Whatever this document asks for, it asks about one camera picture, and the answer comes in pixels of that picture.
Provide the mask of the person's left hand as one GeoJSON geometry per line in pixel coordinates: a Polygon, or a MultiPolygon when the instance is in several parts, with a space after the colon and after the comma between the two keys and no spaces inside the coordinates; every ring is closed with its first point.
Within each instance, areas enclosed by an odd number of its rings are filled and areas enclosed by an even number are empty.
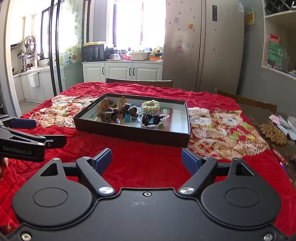
{"type": "Polygon", "coordinates": [[[4,171],[6,170],[6,168],[8,168],[8,166],[9,166],[9,159],[5,158],[5,157],[1,157],[1,159],[0,159],[0,179],[3,177],[4,171]]]}

